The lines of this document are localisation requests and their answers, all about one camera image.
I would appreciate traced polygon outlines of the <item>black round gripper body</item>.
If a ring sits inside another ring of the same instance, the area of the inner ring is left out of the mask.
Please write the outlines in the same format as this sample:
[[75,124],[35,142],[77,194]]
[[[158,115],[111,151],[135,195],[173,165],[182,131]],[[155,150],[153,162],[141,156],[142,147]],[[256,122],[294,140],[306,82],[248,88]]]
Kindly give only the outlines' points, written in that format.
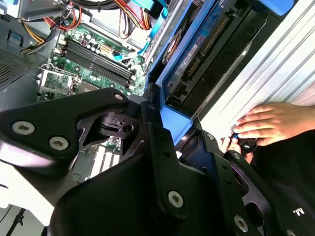
[[221,205],[214,183],[203,172],[180,165],[186,220],[156,215],[152,178],[143,156],[70,189],[52,214],[50,236],[218,236]]

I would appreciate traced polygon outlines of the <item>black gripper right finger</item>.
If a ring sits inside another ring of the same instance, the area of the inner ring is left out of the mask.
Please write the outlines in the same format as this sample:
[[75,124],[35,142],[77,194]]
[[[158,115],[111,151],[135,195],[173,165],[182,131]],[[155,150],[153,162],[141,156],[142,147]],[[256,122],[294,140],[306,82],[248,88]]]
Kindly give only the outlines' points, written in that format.
[[231,236],[296,236],[298,224],[255,170],[236,151],[219,154],[214,136],[198,118],[185,129],[180,160],[215,184],[224,225]]

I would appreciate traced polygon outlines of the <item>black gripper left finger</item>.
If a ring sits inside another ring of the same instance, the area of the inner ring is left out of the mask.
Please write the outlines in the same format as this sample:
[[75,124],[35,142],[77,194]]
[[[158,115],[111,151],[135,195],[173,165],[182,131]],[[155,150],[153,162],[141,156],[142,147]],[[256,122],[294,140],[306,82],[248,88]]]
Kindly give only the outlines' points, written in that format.
[[161,89],[151,83],[140,102],[114,88],[35,103],[0,114],[0,160],[13,166],[52,204],[74,186],[78,153],[110,137],[122,139],[121,162],[147,162],[150,209],[183,221],[189,214],[171,133],[162,124]]

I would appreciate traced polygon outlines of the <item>person's right hand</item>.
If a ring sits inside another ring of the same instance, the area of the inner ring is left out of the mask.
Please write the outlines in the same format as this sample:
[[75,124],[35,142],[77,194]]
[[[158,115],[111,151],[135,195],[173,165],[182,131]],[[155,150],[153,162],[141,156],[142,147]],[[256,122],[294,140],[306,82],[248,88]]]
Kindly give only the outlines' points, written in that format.
[[243,157],[245,158],[245,160],[249,164],[252,162],[252,159],[254,157],[252,152],[251,153],[246,153],[246,154],[242,153],[241,147],[238,144],[237,138],[231,138],[231,137],[222,138],[219,141],[219,148],[220,148],[220,151],[223,152],[223,153],[226,153],[228,150],[234,150],[234,151],[242,154]]

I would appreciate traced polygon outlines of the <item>person's left hand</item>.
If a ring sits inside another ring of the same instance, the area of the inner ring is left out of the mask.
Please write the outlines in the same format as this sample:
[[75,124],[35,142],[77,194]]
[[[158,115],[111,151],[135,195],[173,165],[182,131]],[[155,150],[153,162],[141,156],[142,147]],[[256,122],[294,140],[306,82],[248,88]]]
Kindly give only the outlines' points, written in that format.
[[256,107],[237,121],[233,131],[239,138],[256,139],[259,146],[267,146],[303,133],[307,110],[286,103]]

